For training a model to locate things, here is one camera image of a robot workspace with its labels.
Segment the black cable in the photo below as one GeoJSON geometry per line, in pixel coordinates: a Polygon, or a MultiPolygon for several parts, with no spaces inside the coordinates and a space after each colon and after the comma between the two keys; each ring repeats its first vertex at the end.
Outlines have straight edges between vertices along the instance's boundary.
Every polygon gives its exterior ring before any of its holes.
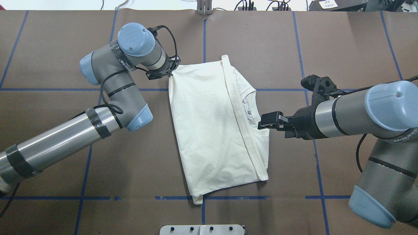
{"type": "Polygon", "coordinates": [[[269,7],[273,4],[273,3],[277,3],[277,8],[279,8],[280,2],[279,1],[271,1],[270,4],[268,5],[266,11],[269,9],[269,7]]]}
{"type": "Polygon", "coordinates": [[[238,5],[242,2],[242,9],[244,9],[244,1],[247,2],[246,0],[241,0],[237,3],[237,5],[235,6],[234,10],[236,10],[238,8],[238,5]]]}
{"type": "Polygon", "coordinates": [[[125,70],[122,70],[122,71],[115,72],[115,73],[113,73],[113,74],[109,75],[109,76],[108,76],[107,78],[105,78],[105,79],[101,82],[101,84],[100,84],[100,96],[102,97],[103,103],[104,103],[107,107],[109,107],[109,109],[113,110],[113,111],[114,111],[115,113],[117,113],[117,114],[123,114],[123,110],[122,110],[120,107],[118,107],[118,106],[116,106],[116,105],[109,104],[109,103],[107,102],[107,100],[105,99],[105,96],[103,95],[103,86],[104,86],[105,82],[106,82],[108,79],[110,79],[110,78],[111,78],[111,77],[113,77],[114,75],[121,74],[121,73],[123,73],[123,72],[126,72],[126,71],[125,71],[125,70]]]}
{"type": "MultiPolygon", "coordinates": [[[[169,33],[170,33],[170,35],[171,35],[171,37],[173,38],[173,42],[174,42],[174,51],[175,51],[175,55],[174,55],[174,58],[175,59],[177,59],[177,57],[178,57],[178,54],[177,54],[177,43],[176,43],[176,39],[174,38],[174,35],[173,35],[173,33],[171,32],[171,30],[167,27],[167,26],[165,26],[165,25],[160,25],[160,26],[157,26],[157,27],[155,27],[156,28],[156,30],[155,31],[157,31],[157,30],[159,30],[159,29],[161,29],[161,28],[165,28],[169,33]]],[[[163,74],[163,75],[161,75],[161,74],[156,74],[156,73],[153,73],[153,72],[151,72],[151,71],[149,71],[149,70],[146,70],[146,69],[143,69],[143,68],[141,68],[141,67],[137,67],[137,66],[135,66],[135,68],[136,69],[139,69],[139,70],[142,70],[142,71],[145,71],[145,72],[147,72],[147,73],[149,73],[149,74],[151,74],[151,75],[153,75],[153,76],[156,76],[156,77],[163,77],[163,76],[165,76],[165,75],[169,75],[173,70],[174,70],[174,68],[175,68],[175,66],[176,66],[176,63],[173,63],[172,65],[171,65],[171,67],[170,67],[170,70],[168,71],[168,72],[166,72],[165,74],[163,74]]]]}
{"type": "Polygon", "coordinates": [[[367,134],[364,134],[362,136],[362,138],[360,139],[359,143],[357,144],[357,149],[356,149],[356,162],[357,162],[357,167],[359,168],[360,172],[363,172],[362,166],[360,165],[360,159],[359,159],[359,152],[360,152],[360,146],[363,143],[364,138],[366,138],[367,134]]]}
{"type": "MultiPolygon", "coordinates": [[[[409,79],[405,79],[405,80],[403,80],[403,81],[412,82],[412,81],[415,81],[415,80],[418,80],[418,75],[417,75],[417,76],[414,76],[414,77],[411,77],[411,78],[409,78],[409,79]]],[[[385,83],[383,83],[383,84],[388,84],[388,83],[392,83],[392,82],[397,82],[397,81],[385,82],[385,83]]],[[[370,87],[363,87],[363,88],[356,89],[356,90],[354,90],[354,91],[345,92],[344,94],[345,94],[345,95],[348,95],[348,94],[351,94],[351,93],[354,93],[354,92],[364,91],[364,90],[370,89],[370,88],[372,88],[372,87],[373,87],[373,86],[370,86],[370,87]]]]}
{"type": "Polygon", "coordinates": [[[0,213],[0,218],[3,217],[3,215],[6,213],[7,209],[9,208],[10,204],[12,203],[13,199],[15,198],[16,192],[18,191],[18,188],[20,186],[20,182],[16,185],[15,190],[13,190],[12,195],[10,196],[9,201],[4,206],[3,210],[0,213]]]}

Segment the folded t-shirt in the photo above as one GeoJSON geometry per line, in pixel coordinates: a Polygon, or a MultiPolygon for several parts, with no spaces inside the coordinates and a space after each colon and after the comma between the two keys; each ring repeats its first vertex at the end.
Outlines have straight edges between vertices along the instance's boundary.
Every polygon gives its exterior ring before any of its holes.
{"type": "Polygon", "coordinates": [[[229,63],[180,65],[168,92],[190,195],[268,179],[269,130],[258,130],[256,90],[229,63]]]}

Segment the silver robot arm tube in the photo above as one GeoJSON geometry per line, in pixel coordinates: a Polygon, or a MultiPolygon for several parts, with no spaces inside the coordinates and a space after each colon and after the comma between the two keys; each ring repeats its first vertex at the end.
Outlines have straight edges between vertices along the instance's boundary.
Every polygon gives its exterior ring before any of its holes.
{"type": "Polygon", "coordinates": [[[170,75],[180,62],[178,57],[167,56],[154,35],[154,31],[138,23],[129,23],[119,31],[117,40],[80,61],[83,75],[94,85],[102,84],[110,102],[89,108],[70,121],[1,152],[0,197],[12,192],[20,181],[111,133],[123,127],[135,131],[152,120],[129,72],[142,64],[149,69],[148,78],[156,79],[170,75]]]}
{"type": "Polygon", "coordinates": [[[347,94],[329,77],[316,75],[304,78],[301,85],[313,92],[311,106],[293,116],[264,114],[258,128],[305,140],[366,133],[378,137],[349,207],[383,228],[395,221],[418,228],[418,87],[397,81],[347,94]]]}

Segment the grid line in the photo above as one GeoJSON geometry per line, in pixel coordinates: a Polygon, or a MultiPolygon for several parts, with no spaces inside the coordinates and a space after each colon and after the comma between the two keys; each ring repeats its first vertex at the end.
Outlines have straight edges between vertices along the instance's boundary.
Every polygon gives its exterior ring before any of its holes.
{"type": "Polygon", "coordinates": [[[4,72],[3,72],[3,77],[2,77],[2,79],[1,79],[1,81],[0,81],[0,88],[3,86],[4,80],[6,79],[7,70],[9,69],[10,63],[12,62],[13,55],[14,55],[14,53],[15,53],[16,47],[17,47],[17,45],[18,45],[18,42],[19,42],[20,36],[21,36],[21,34],[22,34],[22,31],[23,31],[23,27],[25,26],[26,19],[28,18],[28,14],[29,14],[29,11],[27,10],[27,11],[26,11],[26,14],[25,14],[25,17],[23,18],[22,25],[20,26],[18,36],[16,37],[15,44],[13,45],[12,52],[10,53],[9,60],[7,61],[6,67],[5,67],[5,69],[4,69],[4,72]]]}
{"type": "MultiPolygon", "coordinates": [[[[302,78],[304,78],[305,77],[305,71],[303,69],[302,52],[301,52],[301,46],[300,46],[300,42],[299,42],[298,26],[297,26],[297,22],[296,22],[296,14],[295,14],[294,11],[292,12],[292,14],[293,14],[293,24],[295,26],[296,44],[298,45],[299,61],[300,61],[300,64],[301,64],[301,74],[302,74],[302,78]]],[[[309,106],[308,90],[305,90],[305,100],[306,100],[306,106],[309,106]]],[[[315,150],[316,173],[317,173],[317,177],[318,177],[319,192],[321,194],[321,204],[322,204],[322,213],[324,215],[325,232],[326,232],[326,235],[329,235],[328,216],[326,214],[324,191],[323,191],[323,188],[322,188],[321,169],[319,167],[318,152],[316,150],[315,140],[313,140],[313,147],[314,147],[314,150],[315,150]]]]}
{"type": "Polygon", "coordinates": [[[386,28],[386,23],[385,23],[385,17],[383,15],[383,11],[382,10],[380,11],[380,17],[382,18],[383,29],[385,30],[385,35],[386,35],[387,43],[389,44],[389,49],[390,49],[390,52],[392,53],[392,57],[393,57],[393,61],[395,62],[396,70],[398,71],[399,78],[401,80],[403,80],[402,74],[401,74],[400,69],[399,69],[398,60],[396,59],[395,52],[393,51],[393,48],[392,48],[392,43],[390,42],[389,34],[387,33],[387,28],[386,28]]]}
{"type": "MultiPolygon", "coordinates": [[[[110,32],[109,42],[111,42],[113,40],[113,33],[115,31],[116,18],[117,18],[117,10],[115,10],[115,14],[113,16],[112,30],[110,32]]],[[[101,100],[102,100],[101,96],[99,95],[99,101],[97,102],[98,105],[101,103],[101,100]]],[[[82,213],[82,210],[83,210],[84,194],[85,194],[86,186],[87,186],[87,178],[89,176],[89,168],[90,168],[90,162],[91,162],[91,159],[92,159],[92,153],[93,153],[93,145],[90,145],[89,155],[87,157],[86,171],[84,173],[84,180],[83,180],[83,187],[82,187],[82,191],[81,191],[79,210],[78,210],[78,213],[77,213],[77,219],[76,219],[76,224],[75,224],[75,228],[74,228],[74,235],[78,234],[78,229],[79,229],[79,225],[80,225],[81,213],[82,213]]]]}

